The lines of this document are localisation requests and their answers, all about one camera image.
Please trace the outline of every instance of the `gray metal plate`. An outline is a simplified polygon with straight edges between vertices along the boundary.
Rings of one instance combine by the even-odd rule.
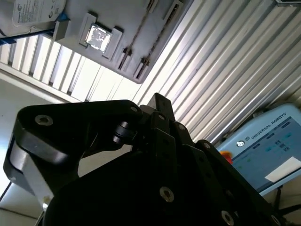
[[[132,46],[132,55],[128,61],[128,65],[119,70],[118,67],[122,52],[132,42],[137,28],[146,13],[148,2],[149,0],[68,0],[65,13],[70,18],[70,22],[65,38],[58,42],[136,83],[142,83],[152,69],[175,27],[192,3],[192,0],[182,0],[183,4],[178,0],[158,0],[154,10],[148,14],[145,24]],[[135,72],[142,58],[147,57],[170,15],[170,9],[177,2],[180,3],[181,7],[166,27],[158,45],[150,56],[147,69],[139,78],[136,78]],[[101,51],[90,46],[86,48],[79,44],[80,27],[85,14],[88,12],[97,16],[96,24],[102,28],[105,28],[109,32],[113,28],[118,28],[123,32],[111,60],[103,57]]]

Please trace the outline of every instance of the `label sticker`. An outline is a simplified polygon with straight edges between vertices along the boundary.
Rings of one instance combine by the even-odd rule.
[[[64,5],[64,0],[16,0],[13,24],[21,26],[55,21]]]
[[[279,167],[277,167],[274,171],[268,174],[265,178],[273,183],[279,181],[290,173],[301,167],[301,161],[298,159],[291,157]]]

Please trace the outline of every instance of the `white wall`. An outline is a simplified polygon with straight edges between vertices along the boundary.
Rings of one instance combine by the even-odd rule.
[[[0,195],[9,184],[3,170],[3,162],[16,115],[23,107],[42,104],[49,104],[49,102],[0,80]]]
[[[269,203],[274,203],[276,193],[277,190],[274,190],[266,194],[264,199]],[[283,185],[279,208],[283,209],[299,204],[301,204],[301,176],[298,176]],[[301,210],[289,213],[285,215],[285,218],[295,224],[301,224]]]
[[[15,184],[11,184],[3,196],[0,201],[0,208],[21,213],[32,218],[38,218],[42,212],[42,207],[38,199]]]
[[[1,226],[34,226],[36,220],[21,215],[0,210]]]
[[[100,152],[91,155],[87,158],[81,159],[79,162],[78,174],[80,177],[83,175],[103,166],[104,164],[118,158],[119,156],[129,152],[132,146],[124,145],[121,149],[116,151]]]

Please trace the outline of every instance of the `screw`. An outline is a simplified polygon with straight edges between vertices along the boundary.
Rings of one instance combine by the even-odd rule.
[[[221,214],[222,214],[222,219],[227,223],[227,225],[234,226],[234,220],[227,211],[223,210]]]
[[[52,118],[48,115],[40,114],[36,116],[34,120],[41,126],[51,126],[53,124]]]
[[[166,202],[174,201],[174,193],[168,187],[161,187],[160,195]]]
[[[120,143],[121,142],[121,139],[119,138],[119,137],[117,137],[117,136],[114,136],[113,137],[113,141],[115,142],[115,143]]]
[[[135,107],[131,107],[131,110],[134,111],[134,112],[137,112],[137,111],[138,111],[138,109],[135,108]]]
[[[274,215],[271,215],[271,217],[277,225],[281,226],[279,220]]]
[[[210,149],[210,145],[208,143],[204,143],[206,149]]]
[[[183,125],[180,124],[180,123],[179,123],[179,128],[180,128],[181,130],[185,130],[185,126],[183,126]]]
[[[43,210],[46,211],[46,209],[48,208],[49,204],[50,204],[50,197],[49,196],[44,196],[43,198]]]
[[[120,125],[123,127],[123,128],[127,128],[128,127],[128,123],[126,121],[122,121],[120,123]]]

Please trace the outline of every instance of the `corrugated metal wall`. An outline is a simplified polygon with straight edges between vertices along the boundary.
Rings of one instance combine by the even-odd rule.
[[[3,46],[0,68],[70,102],[172,100],[193,139],[215,143],[256,109],[301,105],[301,13],[273,0],[195,0],[142,85],[45,37]]]

